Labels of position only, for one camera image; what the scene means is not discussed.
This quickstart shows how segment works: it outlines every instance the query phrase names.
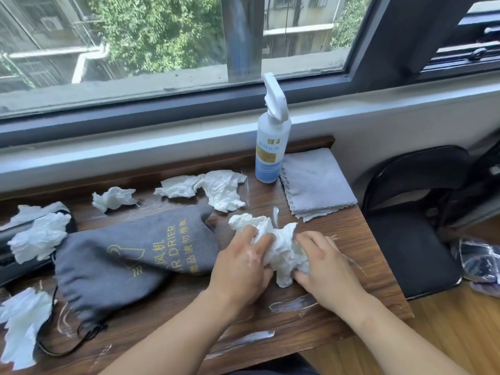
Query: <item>hand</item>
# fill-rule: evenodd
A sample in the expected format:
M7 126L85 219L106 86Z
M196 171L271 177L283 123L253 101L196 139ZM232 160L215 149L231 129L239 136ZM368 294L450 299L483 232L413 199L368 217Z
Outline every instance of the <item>hand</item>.
M312 294L317 302L341 319L362 308L368 293L330 237L319 232L296 235L309 259L309 275L295 271L295 280Z
M257 300L272 278L271 268L265 268L263 261L276 237L268 233L252 245L257 232L255 227L246 226L219 252L207 289L236 315Z

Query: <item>person's left hand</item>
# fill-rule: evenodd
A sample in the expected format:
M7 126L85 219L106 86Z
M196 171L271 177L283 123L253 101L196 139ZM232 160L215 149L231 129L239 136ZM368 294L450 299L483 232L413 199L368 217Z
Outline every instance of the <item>person's left hand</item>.
M272 270L262 263L276 237L268 233L252 245L257 232L255 227L246 226L236 233L228 248L219 252L207 288L217 301L226 303L236 314L253 303L272 278Z

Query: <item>chair seat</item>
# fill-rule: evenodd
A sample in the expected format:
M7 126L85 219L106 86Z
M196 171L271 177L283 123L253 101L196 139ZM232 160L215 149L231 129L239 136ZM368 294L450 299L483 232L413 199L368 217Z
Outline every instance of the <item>chair seat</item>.
M375 209L366 222L407 299L460 283L460 267L437 239L417 202Z

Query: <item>forearm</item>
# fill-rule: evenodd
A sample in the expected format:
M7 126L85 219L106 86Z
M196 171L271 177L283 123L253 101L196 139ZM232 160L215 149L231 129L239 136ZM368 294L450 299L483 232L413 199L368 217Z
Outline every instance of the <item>forearm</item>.
M119 357L101 374L192 375L237 311L202 292L186 309Z
M393 315L375 297L366 296L358 313L345 321L358 334L386 375L466 375L468 372Z

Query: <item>white spray nozzle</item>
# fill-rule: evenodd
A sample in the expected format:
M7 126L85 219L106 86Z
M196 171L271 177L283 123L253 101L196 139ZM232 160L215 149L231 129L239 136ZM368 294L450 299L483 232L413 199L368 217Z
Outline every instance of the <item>white spray nozzle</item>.
M286 105L286 98L272 72L264 74L264 84L267 89L266 97L264 97L267 111L272 117L276 118L280 122L285 122L288 120L288 106Z

